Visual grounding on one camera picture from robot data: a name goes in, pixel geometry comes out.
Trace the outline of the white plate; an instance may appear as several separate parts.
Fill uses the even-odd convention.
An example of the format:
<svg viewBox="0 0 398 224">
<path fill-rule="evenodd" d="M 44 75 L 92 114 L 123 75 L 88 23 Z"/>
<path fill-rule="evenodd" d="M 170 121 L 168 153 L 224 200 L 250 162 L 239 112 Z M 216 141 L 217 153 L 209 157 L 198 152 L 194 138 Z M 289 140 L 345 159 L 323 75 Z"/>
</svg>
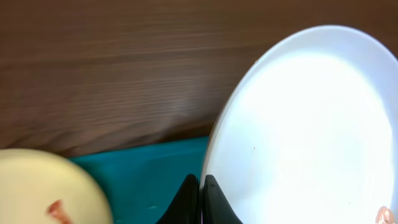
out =
<svg viewBox="0 0 398 224">
<path fill-rule="evenodd" d="M 374 223 L 397 213 L 397 57 L 345 26 L 290 35 L 248 70 L 201 172 L 243 223 Z"/>
</svg>

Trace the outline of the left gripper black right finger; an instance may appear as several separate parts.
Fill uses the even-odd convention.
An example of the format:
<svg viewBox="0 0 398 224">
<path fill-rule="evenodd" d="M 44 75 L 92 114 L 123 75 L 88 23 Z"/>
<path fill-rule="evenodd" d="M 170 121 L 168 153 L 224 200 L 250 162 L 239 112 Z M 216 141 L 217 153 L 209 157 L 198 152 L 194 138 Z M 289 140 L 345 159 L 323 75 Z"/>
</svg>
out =
<svg viewBox="0 0 398 224">
<path fill-rule="evenodd" d="M 202 195 L 203 224 L 243 224 L 213 175 L 205 177 Z"/>
</svg>

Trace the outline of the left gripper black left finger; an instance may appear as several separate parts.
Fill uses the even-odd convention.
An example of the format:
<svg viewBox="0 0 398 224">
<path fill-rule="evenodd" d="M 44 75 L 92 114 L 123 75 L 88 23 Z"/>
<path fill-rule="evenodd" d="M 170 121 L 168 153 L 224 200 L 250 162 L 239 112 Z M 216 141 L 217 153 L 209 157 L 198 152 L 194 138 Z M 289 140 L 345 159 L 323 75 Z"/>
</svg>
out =
<svg viewBox="0 0 398 224">
<path fill-rule="evenodd" d="M 193 174 L 188 174 L 156 224 L 198 224 L 198 202 L 198 179 Z"/>
</svg>

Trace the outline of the pale yellow plate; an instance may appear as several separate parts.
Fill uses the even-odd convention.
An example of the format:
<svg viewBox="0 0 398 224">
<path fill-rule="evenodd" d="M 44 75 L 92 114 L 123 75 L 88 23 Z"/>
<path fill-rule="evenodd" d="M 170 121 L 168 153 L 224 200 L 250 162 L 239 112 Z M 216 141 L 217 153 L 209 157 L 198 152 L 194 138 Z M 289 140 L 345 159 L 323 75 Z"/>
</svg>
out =
<svg viewBox="0 0 398 224">
<path fill-rule="evenodd" d="M 73 162 L 43 151 L 1 151 L 1 223 L 112 223 L 101 187 Z"/>
</svg>

